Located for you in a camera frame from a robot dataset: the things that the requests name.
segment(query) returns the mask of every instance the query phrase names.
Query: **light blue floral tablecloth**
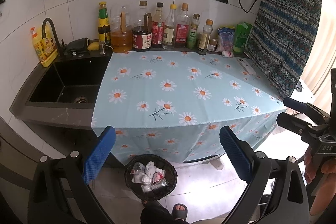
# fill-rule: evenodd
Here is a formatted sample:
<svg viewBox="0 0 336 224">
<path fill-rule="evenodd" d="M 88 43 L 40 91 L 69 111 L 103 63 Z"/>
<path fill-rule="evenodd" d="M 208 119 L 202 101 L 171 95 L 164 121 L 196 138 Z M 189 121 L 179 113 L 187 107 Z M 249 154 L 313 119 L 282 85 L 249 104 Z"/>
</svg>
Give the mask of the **light blue floral tablecloth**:
<svg viewBox="0 0 336 224">
<path fill-rule="evenodd" d="M 286 108 L 247 61 L 257 75 L 248 75 L 237 58 L 214 54 L 113 54 L 91 127 L 97 136 L 108 125 L 116 129 L 111 152 L 123 164 L 144 153 L 173 162 L 223 154 L 219 130 L 225 125 L 254 146 Z"/>
</svg>

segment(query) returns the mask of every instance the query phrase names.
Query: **beige curtain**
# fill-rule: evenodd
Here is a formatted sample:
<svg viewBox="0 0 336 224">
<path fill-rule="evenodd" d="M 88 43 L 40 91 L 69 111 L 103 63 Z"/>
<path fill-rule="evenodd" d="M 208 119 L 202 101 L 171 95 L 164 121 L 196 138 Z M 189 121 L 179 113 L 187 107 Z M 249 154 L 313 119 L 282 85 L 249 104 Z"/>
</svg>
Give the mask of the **beige curtain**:
<svg viewBox="0 0 336 224">
<path fill-rule="evenodd" d="M 320 25 L 301 78 L 316 97 L 314 105 L 330 113 L 330 69 L 336 68 L 336 0 L 322 0 Z"/>
</svg>

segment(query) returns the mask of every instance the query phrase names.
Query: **dish soap bottle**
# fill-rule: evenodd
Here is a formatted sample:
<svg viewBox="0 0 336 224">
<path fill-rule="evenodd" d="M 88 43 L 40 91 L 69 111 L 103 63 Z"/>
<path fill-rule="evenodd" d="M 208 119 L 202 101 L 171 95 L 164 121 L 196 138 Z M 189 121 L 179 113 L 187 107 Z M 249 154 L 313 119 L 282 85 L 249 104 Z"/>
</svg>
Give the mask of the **dish soap bottle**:
<svg viewBox="0 0 336 224">
<path fill-rule="evenodd" d="M 165 27 L 163 30 L 163 42 L 162 47 L 165 50 L 172 50 L 175 44 L 174 37 L 174 26 L 175 26 L 175 10 L 177 6 L 176 4 L 170 5 L 169 15 L 165 21 Z"/>
<path fill-rule="evenodd" d="M 163 19 L 163 3 L 158 2 L 156 4 L 156 14 L 153 17 L 153 25 L 152 25 L 152 47 L 153 48 L 161 48 L 162 47 L 162 39 L 163 39 L 163 29 L 165 26 L 165 22 Z"/>
<path fill-rule="evenodd" d="M 152 14 L 148 12 L 147 1 L 140 1 L 138 17 L 132 29 L 133 48 L 145 52 L 152 45 Z"/>
<path fill-rule="evenodd" d="M 207 54 L 207 47 L 208 47 L 208 43 L 209 43 L 209 39 L 210 39 L 210 35 L 212 33 L 212 24 L 213 21 L 211 19 L 207 19 L 204 27 L 203 27 L 203 34 L 202 34 L 202 38 L 201 41 L 199 42 L 198 45 L 198 54 L 200 55 L 206 55 Z"/>
<path fill-rule="evenodd" d="M 35 31 L 35 27 L 30 29 L 31 36 L 33 39 L 33 45 L 37 56 L 43 67 L 48 67 L 57 57 L 57 47 L 56 43 L 51 35 L 50 28 L 48 25 L 45 27 L 46 38 L 42 39 L 41 28 L 38 33 Z"/>
<path fill-rule="evenodd" d="M 98 33 L 100 44 L 111 46 L 111 29 L 105 1 L 99 2 Z"/>
<path fill-rule="evenodd" d="M 181 14 L 176 19 L 175 47 L 184 48 L 187 40 L 190 18 L 188 13 L 188 3 L 182 4 Z"/>
<path fill-rule="evenodd" d="M 190 32 L 187 39 L 187 48 L 193 49 L 196 45 L 197 29 L 200 24 L 200 15 L 194 14 L 191 20 Z"/>
</svg>

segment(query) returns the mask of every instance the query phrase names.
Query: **black trash bag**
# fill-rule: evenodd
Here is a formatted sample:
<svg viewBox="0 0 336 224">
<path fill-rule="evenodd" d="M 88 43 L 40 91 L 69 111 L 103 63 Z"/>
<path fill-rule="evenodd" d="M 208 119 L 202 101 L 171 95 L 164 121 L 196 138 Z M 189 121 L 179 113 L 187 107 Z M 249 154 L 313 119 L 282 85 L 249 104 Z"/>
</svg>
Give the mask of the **black trash bag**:
<svg viewBox="0 0 336 224">
<path fill-rule="evenodd" d="M 131 174 L 131 170 L 136 162 L 141 162 L 143 165 L 146 166 L 147 163 L 149 163 L 150 161 L 154 162 L 155 167 L 166 171 L 165 179 L 168 182 L 168 185 L 158 190 L 144 193 L 141 188 L 141 183 L 132 182 L 133 175 Z M 154 154 L 143 154 L 135 156 L 130 161 L 130 163 L 126 165 L 126 171 L 124 175 L 126 186 L 130 188 L 132 192 L 141 200 L 160 200 L 161 198 L 170 194 L 175 189 L 177 183 L 177 172 L 175 168 L 171 165 L 171 163 Z"/>
</svg>

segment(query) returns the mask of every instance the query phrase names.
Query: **silver screw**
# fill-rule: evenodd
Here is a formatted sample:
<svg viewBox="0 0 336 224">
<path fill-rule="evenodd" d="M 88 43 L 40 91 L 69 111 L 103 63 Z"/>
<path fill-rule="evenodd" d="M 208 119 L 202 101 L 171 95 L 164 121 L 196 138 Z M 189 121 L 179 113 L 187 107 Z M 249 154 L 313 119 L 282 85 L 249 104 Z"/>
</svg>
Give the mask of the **silver screw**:
<svg viewBox="0 0 336 224">
<path fill-rule="evenodd" d="M 78 155 L 79 155 L 79 152 L 78 152 L 77 150 L 72 151 L 72 152 L 70 153 L 70 157 L 71 157 L 71 158 L 76 158 L 76 157 L 78 157 Z"/>
<path fill-rule="evenodd" d="M 48 159 L 47 156 L 42 156 L 42 157 L 40 158 L 40 162 L 46 162 L 47 159 Z"/>
<path fill-rule="evenodd" d="M 296 158 L 294 158 L 293 156 L 289 156 L 288 160 L 292 163 L 296 162 Z"/>
<path fill-rule="evenodd" d="M 265 158 L 265 153 L 264 153 L 264 152 L 258 151 L 258 152 L 256 152 L 255 154 L 256 154 L 256 156 L 257 156 L 258 158 L 260 158 L 260 159 Z"/>
</svg>

